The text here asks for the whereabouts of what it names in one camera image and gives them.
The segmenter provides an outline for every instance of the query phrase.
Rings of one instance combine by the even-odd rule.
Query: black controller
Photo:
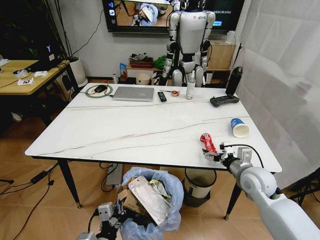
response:
[[[222,104],[237,103],[237,102],[239,102],[239,100],[240,99],[237,98],[236,96],[225,95],[225,96],[211,98],[210,103],[217,108]]]

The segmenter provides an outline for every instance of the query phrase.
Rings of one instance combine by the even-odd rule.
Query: power adapter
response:
[[[38,175],[36,175],[35,177],[33,177],[30,182],[32,184],[36,184],[37,182],[39,182],[41,179],[43,179],[44,177],[46,177],[48,175],[48,171],[42,171],[40,172]]]

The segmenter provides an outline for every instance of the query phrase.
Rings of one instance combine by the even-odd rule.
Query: white flower pot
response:
[[[88,83],[88,79],[86,78],[80,58],[73,56],[69,61],[78,87],[81,88],[85,86]]]

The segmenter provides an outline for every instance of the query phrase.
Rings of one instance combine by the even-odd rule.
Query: computer mouse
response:
[[[107,90],[107,86],[106,85],[99,85],[94,89],[94,91],[96,93],[101,93],[101,92],[103,92],[105,90]]]

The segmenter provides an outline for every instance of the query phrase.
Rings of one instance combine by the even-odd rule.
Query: silver laptop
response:
[[[122,101],[152,102],[154,89],[151,87],[119,86],[112,99]]]

